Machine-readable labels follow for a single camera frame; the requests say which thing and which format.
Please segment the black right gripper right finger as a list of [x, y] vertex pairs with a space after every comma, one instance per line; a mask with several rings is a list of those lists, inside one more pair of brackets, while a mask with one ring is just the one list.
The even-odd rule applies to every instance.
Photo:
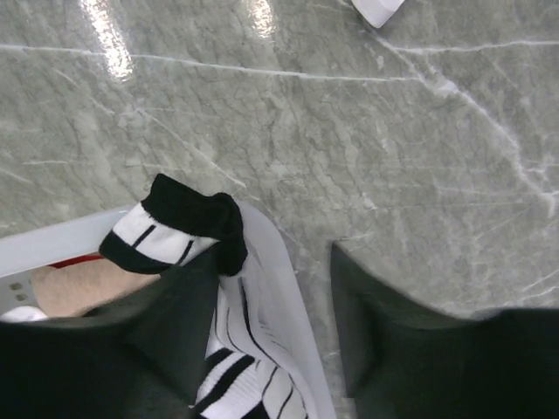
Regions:
[[370, 274], [339, 244], [330, 280], [346, 394], [359, 417], [557, 417], [555, 308], [456, 318]]

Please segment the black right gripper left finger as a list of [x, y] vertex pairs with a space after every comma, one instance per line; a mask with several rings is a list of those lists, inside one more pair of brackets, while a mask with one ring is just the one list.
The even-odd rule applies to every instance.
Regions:
[[192, 417], [218, 282], [205, 251], [82, 317], [3, 323], [2, 417]]

